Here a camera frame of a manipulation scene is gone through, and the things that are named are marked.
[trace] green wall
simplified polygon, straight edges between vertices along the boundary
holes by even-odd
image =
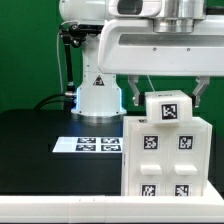
[[[60,92],[56,58],[56,34],[61,18],[59,0],[1,0],[0,6],[0,112],[10,109],[31,109],[43,98]],[[208,5],[222,5],[223,0],[208,0]],[[81,82],[80,49],[73,51],[76,84]],[[132,93],[126,77],[117,78],[123,89],[124,107],[128,111],[143,111],[132,103]],[[152,77],[156,90],[181,89],[191,93],[194,78]],[[150,91],[146,78],[138,84],[140,90]],[[211,122],[224,137],[224,78],[212,78],[202,97],[200,109],[195,110]],[[46,107],[59,109],[57,105]]]

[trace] cable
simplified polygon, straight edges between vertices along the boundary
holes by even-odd
[[[42,104],[44,104],[45,102],[47,102],[47,101],[49,101],[49,100],[51,100],[51,99],[53,99],[53,98],[60,97],[60,96],[65,96],[65,94],[64,94],[64,93],[53,94],[53,95],[51,95],[51,96],[49,96],[49,97],[47,97],[47,98],[41,100],[41,101],[40,101],[40,102],[39,102],[33,109],[34,109],[34,110],[37,110],[37,109],[38,109],[39,107],[41,107]]]
[[[41,104],[36,110],[40,110],[43,106],[47,105],[47,104],[51,104],[51,103],[64,103],[65,100],[52,100],[52,101],[48,101],[45,102],[43,104]]]
[[[62,70],[61,70],[61,58],[60,58],[60,50],[59,50],[59,33],[57,34],[57,60],[58,60],[58,71],[59,71],[59,79],[60,79],[60,87],[61,87],[61,93],[64,92],[63,87],[63,79],[62,79]]]
[[[149,80],[149,84],[150,84],[150,86],[151,86],[151,88],[152,88],[152,91],[155,92],[155,88],[154,88],[154,86],[153,86],[153,84],[152,84],[152,81],[151,81],[149,75],[147,75],[147,77],[148,77],[148,80]]]
[[[61,26],[68,24],[68,23],[78,23],[78,20],[70,20],[70,21],[65,21],[61,24]],[[61,69],[61,58],[60,58],[60,47],[59,47],[59,40],[60,40],[60,35],[57,33],[57,41],[56,41],[56,48],[57,48],[57,61],[58,61],[58,71],[59,71],[59,80],[60,80],[60,89],[61,93],[64,92],[64,86],[63,86],[63,76],[62,76],[62,69]]]

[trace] black cable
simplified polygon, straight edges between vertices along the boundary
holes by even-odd
[[[37,109],[38,109],[39,107],[41,107],[42,104],[44,104],[45,102],[47,102],[47,101],[49,101],[49,100],[51,100],[51,99],[53,99],[53,98],[60,97],[60,96],[65,96],[65,94],[64,94],[64,93],[53,94],[53,95],[51,95],[51,96],[49,96],[49,97],[47,97],[47,98],[41,100],[41,101],[40,101],[40,102],[39,102],[33,109],[34,109],[34,110],[37,110]]]
[[[51,104],[51,103],[64,103],[65,100],[52,100],[52,101],[48,101],[45,102],[43,104],[41,104],[38,108],[36,108],[36,110],[40,110],[43,106],[47,105],[47,104]]]
[[[224,15],[224,6],[209,6],[206,10],[207,15]]]

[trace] black table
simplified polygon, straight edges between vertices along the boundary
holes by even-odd
[[[53,153],[59,136],[121,137],[122,122],[90,124],[69,112],[0,114],[1,195],[120,195],[120,153]]]

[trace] white box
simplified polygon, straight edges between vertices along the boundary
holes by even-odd
[[[125,118],[122,195],[202,196],[212,126],[197,117],[160,125],[142,121]]]
[[[182,91],[146,93],[149,123],[178,123],[192,120],[192,99]]]

